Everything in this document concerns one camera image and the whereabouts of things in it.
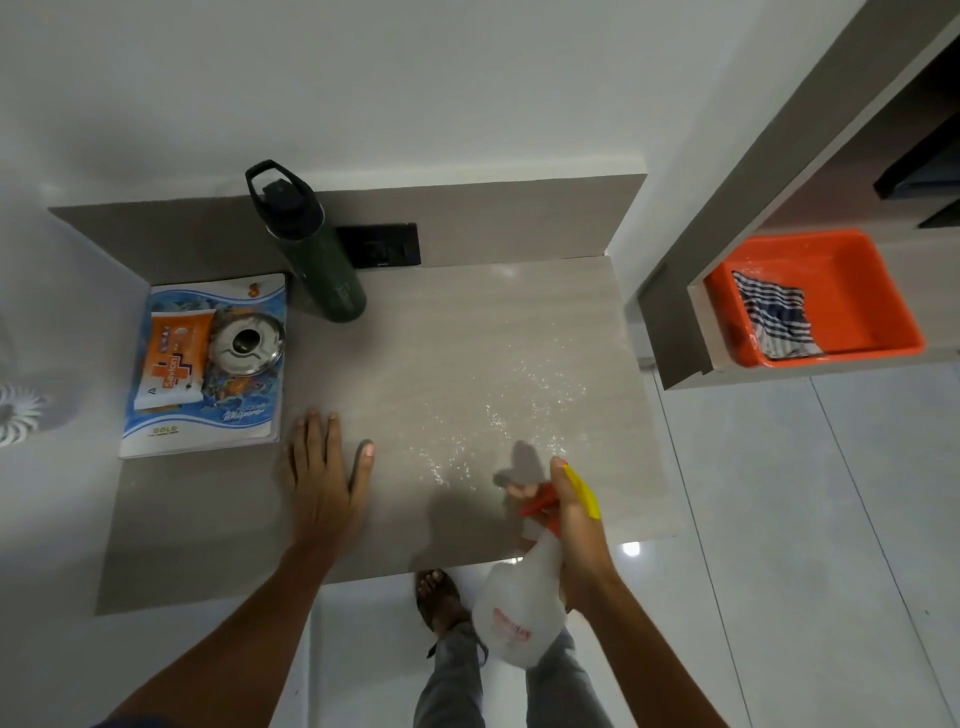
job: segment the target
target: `hand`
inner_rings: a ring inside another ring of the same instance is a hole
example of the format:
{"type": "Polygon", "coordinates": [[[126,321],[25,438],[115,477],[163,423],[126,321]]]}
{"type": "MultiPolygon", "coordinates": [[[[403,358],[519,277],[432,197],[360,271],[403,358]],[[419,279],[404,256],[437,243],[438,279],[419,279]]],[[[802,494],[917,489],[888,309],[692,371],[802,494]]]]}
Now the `hand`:
{"type": "Polygon", "coordinates": [[[327,420],[325,443],[317,409],[297,420],[280,463],[280,479],[293,494],[294,546],[318,546],[336,556],[353,540],[367,514],[373,456],[373,443],[367,443],[348,483],[337,416],[327,420]]]}
{"type": "MultiPolygon", "coordinates": [[[[587,515],[564,472],[565,464],[559,457],[550,460],[550,481],[560,497],[560,506],[542,511],[533,518],[546,524],[547,519],[559,510],[560,540],[564,550],[560,573],[562,598],[569,609],[583,612],[606,584],[616,583],[620,577],[607,547],[603,523],[587,515]]],[[[507,486],[507,492],[519,501],[521,507],[533,501],[539,490],[540,485],[511,483],[507,486]]]]}

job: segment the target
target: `kitchen towel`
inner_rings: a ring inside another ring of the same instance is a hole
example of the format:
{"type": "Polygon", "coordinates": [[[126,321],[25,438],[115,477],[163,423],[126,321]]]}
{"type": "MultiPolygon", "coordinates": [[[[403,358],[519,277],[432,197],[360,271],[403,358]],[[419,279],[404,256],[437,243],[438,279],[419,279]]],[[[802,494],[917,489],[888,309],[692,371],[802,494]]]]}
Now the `kitchen towel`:
{"type": "Polygon", "coordinates": [[[733,271],[754,336],[768,359],[796,359],[823,353],[810,335],[804,291],[752,279],[733,271]]]}

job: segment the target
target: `white spiral cord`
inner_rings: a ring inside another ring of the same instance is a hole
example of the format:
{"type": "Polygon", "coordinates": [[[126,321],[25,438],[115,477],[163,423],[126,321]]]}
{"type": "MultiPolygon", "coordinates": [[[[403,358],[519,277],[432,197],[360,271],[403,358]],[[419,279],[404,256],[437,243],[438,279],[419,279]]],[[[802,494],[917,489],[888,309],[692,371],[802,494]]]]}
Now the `white spiral cord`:
{"type": "Polygon", "coordinates": [[[0,384],[0,448],[23,442],[39,427],[44,403],[26,387],[0,384]]]}

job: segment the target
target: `person's left hand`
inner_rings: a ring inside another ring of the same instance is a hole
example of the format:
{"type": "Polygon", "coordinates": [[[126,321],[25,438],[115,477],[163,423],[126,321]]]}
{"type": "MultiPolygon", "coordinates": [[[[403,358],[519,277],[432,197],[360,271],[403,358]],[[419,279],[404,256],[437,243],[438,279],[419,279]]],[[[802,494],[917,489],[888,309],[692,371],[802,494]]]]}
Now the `person's left hand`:
{"type": "Polygon", "coordinates": [[[352,541],[367,514],[373,455],[373,443],[364,445],[348,481],[337,416],[327,419],[325,442],[317,409],[297,420],[280,463],[280,479],[293,494],[295,546],[335,555],[352,541]]]}

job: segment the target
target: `black bottle cap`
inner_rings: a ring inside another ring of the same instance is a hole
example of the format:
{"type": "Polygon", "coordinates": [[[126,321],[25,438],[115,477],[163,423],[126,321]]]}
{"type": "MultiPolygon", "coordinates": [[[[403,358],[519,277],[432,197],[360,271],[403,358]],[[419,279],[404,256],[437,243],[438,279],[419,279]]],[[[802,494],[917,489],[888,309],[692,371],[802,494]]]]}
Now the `black bottle cap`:
{"type": "Polygon", "coordinates": [[[324,208],[310,185],[293,172],[266,159],[247,170],[247,189],[257,214],[274,236],[282,240],[302,240],[320,229],[324,208]],[[276,169],[286,180],[275,180],[263,188],[263,197],[253,188],[253,179],[276,169]]]}

